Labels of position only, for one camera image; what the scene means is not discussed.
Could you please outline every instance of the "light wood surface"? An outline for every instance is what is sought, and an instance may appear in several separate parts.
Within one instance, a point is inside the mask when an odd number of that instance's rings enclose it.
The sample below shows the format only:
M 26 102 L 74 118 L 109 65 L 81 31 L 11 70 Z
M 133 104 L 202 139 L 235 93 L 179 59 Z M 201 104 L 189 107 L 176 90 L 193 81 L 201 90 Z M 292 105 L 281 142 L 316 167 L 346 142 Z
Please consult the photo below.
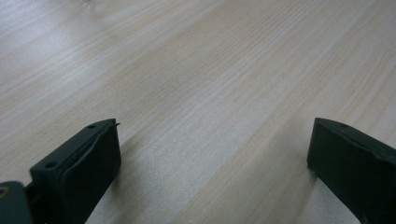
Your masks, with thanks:
M 88 223 L 359 223 L 306 168 L 314 118 L 396 147 L 393 0 L 6 0 L 0 69 L 0 181 L 121 123 Z

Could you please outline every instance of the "screw hole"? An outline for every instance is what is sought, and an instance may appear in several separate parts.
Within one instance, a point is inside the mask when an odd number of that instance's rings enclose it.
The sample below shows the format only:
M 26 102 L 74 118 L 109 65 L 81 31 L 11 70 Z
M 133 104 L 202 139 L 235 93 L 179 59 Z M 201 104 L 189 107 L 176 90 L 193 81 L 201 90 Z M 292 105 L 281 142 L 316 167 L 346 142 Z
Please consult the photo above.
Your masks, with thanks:
M 0 187 L 0 198 L 6 196 L 9 192 L 9 187 Z
M 52 169 L 52 168 L 55 167 L 55 166 L 56 166 L 56 162 L 55 162 L 55 161 L 52 161 L 52 162 L 47 163 L 44 167 L 45 167 L 46 169 Z

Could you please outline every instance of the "wooden table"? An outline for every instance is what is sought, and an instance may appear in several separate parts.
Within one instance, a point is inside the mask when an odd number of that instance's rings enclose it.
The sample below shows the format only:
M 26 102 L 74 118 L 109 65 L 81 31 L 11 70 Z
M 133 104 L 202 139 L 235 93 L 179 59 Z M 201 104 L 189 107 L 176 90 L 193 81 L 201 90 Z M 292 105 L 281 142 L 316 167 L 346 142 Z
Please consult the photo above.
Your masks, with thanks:
M 306 168 L 315 117 L 396 147 L 396 1 L 6 0 L 0 181 L 116 118 L 89 223 L 359 223 Z

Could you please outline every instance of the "wood grain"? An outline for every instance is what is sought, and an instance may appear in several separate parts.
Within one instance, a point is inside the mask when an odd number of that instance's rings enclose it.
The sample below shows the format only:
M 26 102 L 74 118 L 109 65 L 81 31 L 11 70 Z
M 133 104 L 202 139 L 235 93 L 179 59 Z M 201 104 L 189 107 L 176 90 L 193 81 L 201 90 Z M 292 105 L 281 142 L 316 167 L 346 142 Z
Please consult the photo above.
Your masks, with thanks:
M 116 118 L 89 223 L 358 223 L 306 168 L 315 117 L 396 147 L 391 0 L 0 3 L 0 181 Z

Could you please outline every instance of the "black plastic jaw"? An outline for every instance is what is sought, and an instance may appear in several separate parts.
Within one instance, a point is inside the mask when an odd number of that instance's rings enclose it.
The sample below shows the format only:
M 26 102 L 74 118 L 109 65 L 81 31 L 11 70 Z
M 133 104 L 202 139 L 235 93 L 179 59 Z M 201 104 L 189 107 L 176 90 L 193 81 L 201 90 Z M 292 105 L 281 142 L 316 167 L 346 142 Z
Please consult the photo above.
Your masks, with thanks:
M 308 167 L 361 223 L 396 223 L 396 150 L 343 123 L 316 119 Z
M 120 169 L 117 125 L 107 119 L 81 130 L 30 169 L 24 190 L 2 183 L 0 223 L 84 223 Z

